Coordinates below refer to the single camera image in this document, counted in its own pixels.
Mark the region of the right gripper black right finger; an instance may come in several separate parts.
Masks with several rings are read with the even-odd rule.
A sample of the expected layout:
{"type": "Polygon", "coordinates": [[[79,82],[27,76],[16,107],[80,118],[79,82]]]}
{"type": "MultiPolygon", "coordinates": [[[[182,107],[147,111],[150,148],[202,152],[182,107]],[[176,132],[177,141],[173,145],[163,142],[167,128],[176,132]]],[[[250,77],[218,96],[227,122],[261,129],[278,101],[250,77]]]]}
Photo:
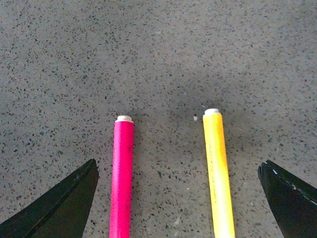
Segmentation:
{"type": "Polygon", "coordinates": [[[317,189],[276,163],[258,167],[258,177],[285,238],[317,236],[317,189]]]}

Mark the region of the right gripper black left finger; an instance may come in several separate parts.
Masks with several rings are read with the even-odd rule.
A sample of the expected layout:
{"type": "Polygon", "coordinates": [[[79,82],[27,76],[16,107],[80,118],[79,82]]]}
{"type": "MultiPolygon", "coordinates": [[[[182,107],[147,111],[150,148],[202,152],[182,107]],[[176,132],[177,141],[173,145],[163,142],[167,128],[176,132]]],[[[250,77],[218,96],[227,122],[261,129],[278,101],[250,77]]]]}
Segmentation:
{"type": "Polygon", "coordinates": [[[0,225],[2,238],[80,238],[92,207],[99,172],[85,164],[0,225]]]}

